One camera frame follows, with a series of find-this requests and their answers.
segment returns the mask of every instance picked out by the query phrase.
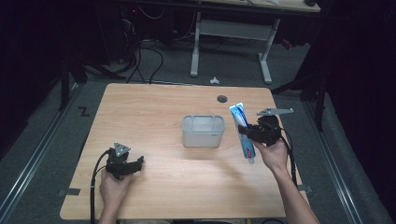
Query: blue toothpaste tube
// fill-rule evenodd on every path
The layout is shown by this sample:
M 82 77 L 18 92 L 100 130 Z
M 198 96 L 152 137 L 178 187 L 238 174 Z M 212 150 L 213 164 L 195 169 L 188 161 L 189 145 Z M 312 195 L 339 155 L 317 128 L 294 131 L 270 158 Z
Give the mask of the blue toothpaste tube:
M 245 117 L 244 105 L 242 103 L 230 106 L 230 111 L 233 115 L 233 121 L 235 122 L 236 130 L 238 130 L 238 125 L 242 125 L 244 127 L 248 126 L 248 121 Z M 238 135 L 245 158 L 248 159 L 248 162 L 254 163 L 256 152 L 254 151 L 253 143 L 245 134 L 238 132 Z

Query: wooden table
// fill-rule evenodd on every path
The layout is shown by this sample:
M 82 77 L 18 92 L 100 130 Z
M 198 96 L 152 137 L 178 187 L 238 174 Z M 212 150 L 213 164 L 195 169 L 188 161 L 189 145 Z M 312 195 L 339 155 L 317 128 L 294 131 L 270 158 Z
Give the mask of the wooden table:
M 218 102 L 219 95 L 228 102 Z M 132 148 L 129 161 L 145 157 L 120 219 L 284 217 L 276 182 L 260 152 L 254 164 L 243 156 L 229 110 L 240 102 L 250 123 L 256 123 L 258 111 L 276 107 L 265 88 L 108 85 L 70 184 L 80 193 L 65 197 L 61 217 L 90 218 L 92 171 L 114 142 Z M 219 147 L 183 146 L 181 121 L 189 114 L 224 117 Z M 101 164 L 106 164 L 106 157 Z M 100 175 L 95 191 L 97 218 L 103 209 L 99 185 Z

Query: clear plastic container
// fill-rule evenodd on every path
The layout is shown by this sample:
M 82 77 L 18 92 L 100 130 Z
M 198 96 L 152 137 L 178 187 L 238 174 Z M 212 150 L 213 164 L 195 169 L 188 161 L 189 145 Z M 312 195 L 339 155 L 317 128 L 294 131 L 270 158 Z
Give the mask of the clear plastic container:
M 218 147 L 225 123 L 219 115 L 187 115 L 182 129 L 185 147 Z

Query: black cable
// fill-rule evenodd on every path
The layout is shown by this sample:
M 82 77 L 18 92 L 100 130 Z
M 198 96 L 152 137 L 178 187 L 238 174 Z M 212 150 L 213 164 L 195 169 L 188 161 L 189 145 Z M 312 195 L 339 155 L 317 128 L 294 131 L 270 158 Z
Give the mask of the black cable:
M 154 51 L 154 52 L 158 53 L 158 54 L 161 56 L 161 64 L 160 64 L 160 66 L 158 66 L 158 68 L 157 68 L 157 69 L 151 74 L 151 76 L 149 77 L 149 82 L 148 82 L 148 84 L 151 84 L 151 83 L 152 83 L 152 78 L 153 78 L 154 75 L 158 72 L 158 70 L 160 70 L 160 68 L 163 66 L 163 55 L 162 55 L 159 51 L 157 51 L 157 50 L 155 50 L 155 49 L 148 49 L 148 50 Z
M 95 168 L 93 169 L 92 179 L 91 179 L 91 224 L 95 224 L 95 177 L 98 174 L 98 166 L 102 158 L 109 153 L 109 150 L 105 151 L 96 162 Z
M 137 65 L 136 65 L 136 68 L 134 69 L 134 71 L 131 73 L 131 75 L 130 75 L 130 76 L 128 77 L 128 79 L 126 80 L 126 83 L 129 83 L 129 81 L 131 80 L 132 76 L 134 75 L 134 73 L 135 73 L 136 71 L 139 72 L 140 77 L 142 78 L 142 83 L 146 83 L 145 79 L 143 78 L 143 76 L 142 76 L 142 74 L 140 73 L 140 70 L 139 70 L 139 66 L 140 66 L 140 62 L 141 62 L 141 58 L 142 58 L 141 47 L 140 47 L 141 44 L 142 44 L 142 42 L 140 42 L 139 47 L 138 47 L 139 61 L 137 62 Z
M 291 180 L 293 181 L 294 185 L 297 188 L 297 177 L 296 177 L 296 164 L 294 161 L 294 155 L 293 155 L 293 151 L 291 150 L 288 142 L 286 141 L 286 139 L 281 135 L 280 139 L 282 139 L 282 141 L 285 143 L 286 148 L 288 149 L 288 153 L 289 153 L 289 157 L 290 157 L 290 171 L 291 171 Z

